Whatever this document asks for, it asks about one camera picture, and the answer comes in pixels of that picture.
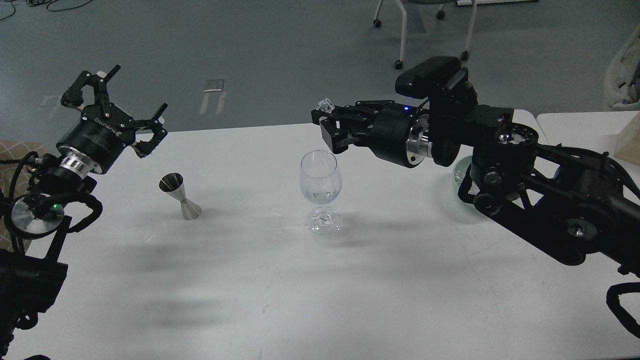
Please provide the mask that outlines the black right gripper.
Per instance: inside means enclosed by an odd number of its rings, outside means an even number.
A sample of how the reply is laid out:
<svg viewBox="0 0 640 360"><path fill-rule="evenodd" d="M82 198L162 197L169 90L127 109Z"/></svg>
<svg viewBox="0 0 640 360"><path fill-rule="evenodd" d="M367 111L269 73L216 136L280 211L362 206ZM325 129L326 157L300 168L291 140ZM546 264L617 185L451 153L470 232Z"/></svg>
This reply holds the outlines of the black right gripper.
<svg viewBox="0 0 640 360"><path fill-rule="evenodd" d="M407 168L432 157L429 117L426 109L394 100L334 105L331 113L311 110L311 123L320 125L321 137L334 155L345 152L351 145L366 147L376 157ZM335 122L321 122L323 119Z"/></svg>

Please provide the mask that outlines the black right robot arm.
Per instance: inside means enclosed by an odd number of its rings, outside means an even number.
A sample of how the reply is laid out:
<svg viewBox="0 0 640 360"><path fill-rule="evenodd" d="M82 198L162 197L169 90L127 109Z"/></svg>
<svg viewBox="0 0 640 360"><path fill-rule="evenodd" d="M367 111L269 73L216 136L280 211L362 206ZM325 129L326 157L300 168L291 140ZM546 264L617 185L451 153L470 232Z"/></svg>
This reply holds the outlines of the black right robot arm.
<svg viewBox="0 0 640 360"><path fill-rule="evenodd" d="M395 88L429 107L371 100L311 112L332 153L354 145L408 168L424 158L448 167L468 146L462 202L561 264L601 253L620 274L639 275L639 206L624 196L639 188L607 152L542 145L536 130L514 122L512 108L479 104L454 58L405 71Z"/></svg>

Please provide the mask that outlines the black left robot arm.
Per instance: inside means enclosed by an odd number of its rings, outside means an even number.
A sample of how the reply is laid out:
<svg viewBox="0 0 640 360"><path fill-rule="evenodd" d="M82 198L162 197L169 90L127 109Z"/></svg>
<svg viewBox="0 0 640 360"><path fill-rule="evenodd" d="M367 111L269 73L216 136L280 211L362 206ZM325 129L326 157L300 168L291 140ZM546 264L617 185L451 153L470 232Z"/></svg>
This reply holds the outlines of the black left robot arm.
<svg viewBox="0 0 640 360"><path fill-rule="evenodd" d="M14 165L8 193L1 196L1 220L10 249L1 251L1 355L5 357L15 330L30 330L39 314L54 305L68 266L58 258L66 236L79 233L103 212L93 195L96 180L130 147L139 158L150 155L168 132L162 114L167 104L146 120L135 120L110 100L107 85L121 67L108 72L82 71L60 103L80 112L78 123L56 148L59 155L31 150Z"/></svg>

